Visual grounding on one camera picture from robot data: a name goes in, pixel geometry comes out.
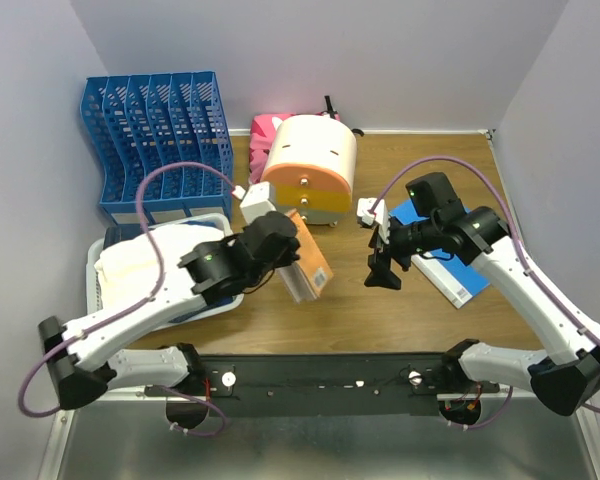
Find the blue document folder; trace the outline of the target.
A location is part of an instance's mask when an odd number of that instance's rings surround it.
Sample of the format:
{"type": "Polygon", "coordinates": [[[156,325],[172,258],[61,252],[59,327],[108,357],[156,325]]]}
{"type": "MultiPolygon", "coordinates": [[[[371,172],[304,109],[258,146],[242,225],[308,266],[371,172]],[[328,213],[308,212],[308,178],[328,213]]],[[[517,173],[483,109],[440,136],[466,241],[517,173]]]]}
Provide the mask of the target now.
{"type": "Polygon", "coordinates": [[[486,277],[442,249],[417,253],[411,262],[456,309],[490,286],[486,277]]]}

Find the yellow drawer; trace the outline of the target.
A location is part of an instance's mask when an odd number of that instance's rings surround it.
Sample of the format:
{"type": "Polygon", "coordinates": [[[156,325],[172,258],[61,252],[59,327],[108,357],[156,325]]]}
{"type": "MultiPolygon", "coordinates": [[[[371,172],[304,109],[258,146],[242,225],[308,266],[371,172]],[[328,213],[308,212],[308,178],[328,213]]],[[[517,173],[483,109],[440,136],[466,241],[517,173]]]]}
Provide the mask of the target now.
{"type": "Polygon", "coordinates": [[[301,185],[275,185],[275,200],[278,206],[335,213],[348,212],[352,203],[350,193],[322,191],[301,185]]]}

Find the grey bottom drawer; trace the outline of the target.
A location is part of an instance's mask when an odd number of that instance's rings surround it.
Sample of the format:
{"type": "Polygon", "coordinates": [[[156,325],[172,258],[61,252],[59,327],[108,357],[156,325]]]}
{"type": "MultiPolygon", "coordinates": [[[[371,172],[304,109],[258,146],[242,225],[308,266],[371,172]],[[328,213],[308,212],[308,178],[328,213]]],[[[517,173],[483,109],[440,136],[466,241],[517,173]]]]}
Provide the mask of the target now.
{"type": "Polygon", "coordinates": [[[335,227],[346,215],[344,212],[312,209],[308,206],[300,206],[298,213],[308,225],[326,225],[335,227]]]}

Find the orange paperback book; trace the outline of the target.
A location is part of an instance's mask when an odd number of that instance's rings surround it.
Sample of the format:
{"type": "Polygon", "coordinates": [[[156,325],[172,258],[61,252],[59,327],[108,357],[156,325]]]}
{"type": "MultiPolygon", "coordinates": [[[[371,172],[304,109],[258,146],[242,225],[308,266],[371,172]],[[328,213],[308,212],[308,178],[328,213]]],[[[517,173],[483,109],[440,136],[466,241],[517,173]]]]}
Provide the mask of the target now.
{"type": "Polygon", "coordinates": [[[297,229],[299,259],[290,266],[277,269],[276,273],[296,303],[317,300],[333,279],[333,272],[298,211],[290,210],[286,216],[297,229]]]}

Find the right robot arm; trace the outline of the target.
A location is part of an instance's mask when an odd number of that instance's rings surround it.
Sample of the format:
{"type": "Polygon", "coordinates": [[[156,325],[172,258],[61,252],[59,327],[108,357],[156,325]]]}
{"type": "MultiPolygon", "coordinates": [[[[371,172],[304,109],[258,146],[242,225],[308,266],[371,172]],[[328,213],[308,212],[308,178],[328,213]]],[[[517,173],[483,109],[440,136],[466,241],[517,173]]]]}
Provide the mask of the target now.
{"type": "Polygon", "coordinates": [[[467,210],[442,172],[406,186],[417,218],[404,223],[384,201],[362,198],[359,223],[373,231],[365,286],[398,290],[415,258],[441,250],[496,287],[531,327],[537,351],[465,340],[442,359],[440,379],[460,392],[474,382],[504,383],[533,393],[552,412],[570,416],[600,390],[600,325],[579,310],[531,261],[506,221],[489,207],[467,210]]]}

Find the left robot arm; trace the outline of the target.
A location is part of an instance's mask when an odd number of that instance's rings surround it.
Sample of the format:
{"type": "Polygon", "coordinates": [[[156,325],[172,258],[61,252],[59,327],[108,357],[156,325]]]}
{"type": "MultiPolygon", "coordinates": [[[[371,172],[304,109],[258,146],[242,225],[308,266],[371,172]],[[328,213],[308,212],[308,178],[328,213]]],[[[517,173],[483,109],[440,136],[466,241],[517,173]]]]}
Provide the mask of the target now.
{"type": "Polygon", "coordinates": [[[268,212],[231,235],[209,225],[169,224],[103,250],[102,309],[67,322],[51,316],[38,325],[60,409],[76,410],[131,386],[194,393],[202,368],[193,346],[136,351],[130,344],[293,265],[300,258],[297,234],[288,216],[268,212]]]}

